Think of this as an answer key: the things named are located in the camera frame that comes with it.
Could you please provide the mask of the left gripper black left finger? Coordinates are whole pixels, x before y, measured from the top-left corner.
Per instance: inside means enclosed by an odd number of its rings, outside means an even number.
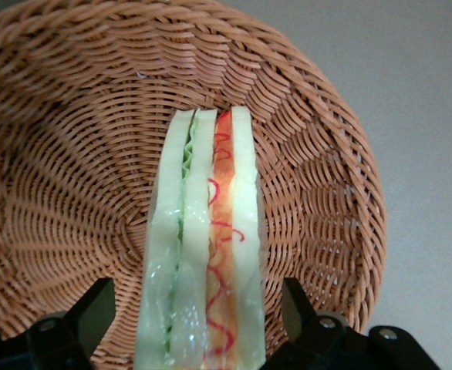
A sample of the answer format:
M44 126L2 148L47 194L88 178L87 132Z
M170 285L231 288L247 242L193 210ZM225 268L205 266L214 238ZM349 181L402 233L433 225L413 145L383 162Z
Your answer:
M67 311L47 315L2 339L0 369L93 369L90 357L116 316L115 287L100 278Z

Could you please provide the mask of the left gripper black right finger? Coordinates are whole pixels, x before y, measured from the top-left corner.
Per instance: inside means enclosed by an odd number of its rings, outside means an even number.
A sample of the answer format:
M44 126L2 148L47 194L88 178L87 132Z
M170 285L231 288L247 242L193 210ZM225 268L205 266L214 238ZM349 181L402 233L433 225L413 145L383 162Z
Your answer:
M407 331L375 326L361 335L344 318L313 308L298 279L282 284L282 320L288 341L265 369L438 369Z

